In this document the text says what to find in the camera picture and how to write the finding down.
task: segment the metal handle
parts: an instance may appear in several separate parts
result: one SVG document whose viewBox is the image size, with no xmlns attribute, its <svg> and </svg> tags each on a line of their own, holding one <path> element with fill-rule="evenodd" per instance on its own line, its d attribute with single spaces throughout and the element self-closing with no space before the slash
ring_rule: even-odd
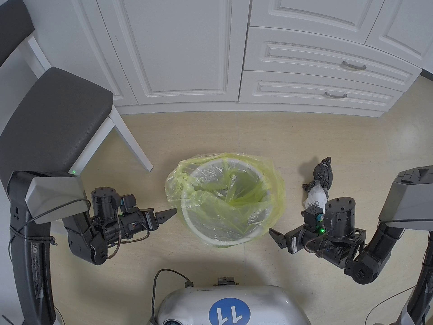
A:
<svg viewBox="0 0 433 325">
<path fill-rule="evenodd" d="M 352 65 L 349 64 L 347 61 L 343 60 L 343 65 L 347 66 L 348 68 L 354 68 L 355 70 L 366 70 L 367 66 L 363 65 L 363 66 L 356 66 L 356 65 Z"/>
<path fill-rule="evenodd" d="M 329 96 L 330 98 L 334 98 L 334 99 L 344 99 L 344 98 L 347 97 L 347 94 L 346 94 L 346 93 L 344 93 L 344 94 L 341 95 L 341 96 L 338 96 L 338 95 L 332 95 L 332 94 L 328 93 L 327 91 L 325 91 L 325 95 L 326 95 L 326 96 Z"/>
</svg>

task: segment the gray chair seat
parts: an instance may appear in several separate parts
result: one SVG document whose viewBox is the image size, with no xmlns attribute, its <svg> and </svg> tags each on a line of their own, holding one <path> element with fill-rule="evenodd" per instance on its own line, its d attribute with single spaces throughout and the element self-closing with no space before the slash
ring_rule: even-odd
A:
<svg viewBox="0 0 433 325">
<path fill-rule="evenodd" d="M 59 68 L 48 69 L 0 136 L 0 180 L 15 170 L 68 172 L 110 114 L 111 91 Z"/>
</svg>

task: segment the chair backrest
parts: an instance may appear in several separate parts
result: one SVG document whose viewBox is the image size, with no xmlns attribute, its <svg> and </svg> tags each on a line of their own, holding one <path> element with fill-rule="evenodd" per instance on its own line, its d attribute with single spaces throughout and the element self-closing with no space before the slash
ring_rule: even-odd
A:
<svg viewBox="0 0 433 325">
<path fill-rule="evenodd" d="M 0 66 L 34 31 L 29 11 L 22 0 L 8 0 L 0 5 Z"/>
</svg>

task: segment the gray cushion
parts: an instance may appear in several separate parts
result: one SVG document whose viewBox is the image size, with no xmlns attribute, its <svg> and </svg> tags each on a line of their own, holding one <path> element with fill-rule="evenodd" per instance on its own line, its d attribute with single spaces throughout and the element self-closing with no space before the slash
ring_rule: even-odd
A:
<svg viewBox="0 0 433 325">
<path fill-rule="evenodd" d="M 0 179 L 20 171 L 68 172 L 108 117 L 111 91 L 59 68 L 33 85 L 0 136 Z"/>
<path fill-rule="evenodd" d="M 34 31 L 29 11 L 22 0 L 8 0 L 0 6 L 0 66 Z"/>
</svg>

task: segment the blue circle sticker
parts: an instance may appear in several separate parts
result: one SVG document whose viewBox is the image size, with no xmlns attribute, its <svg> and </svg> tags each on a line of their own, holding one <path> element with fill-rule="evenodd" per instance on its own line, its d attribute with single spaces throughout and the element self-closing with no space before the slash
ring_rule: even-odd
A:
<svg viewBox="0 0 433 325">
<path fill-rule="evenodd" d="M 209 310 L 212 325 L 246 325 L 250 317 L 251 311 L 247 304 L 232 297 L 216 301 Z"/>
</svg>

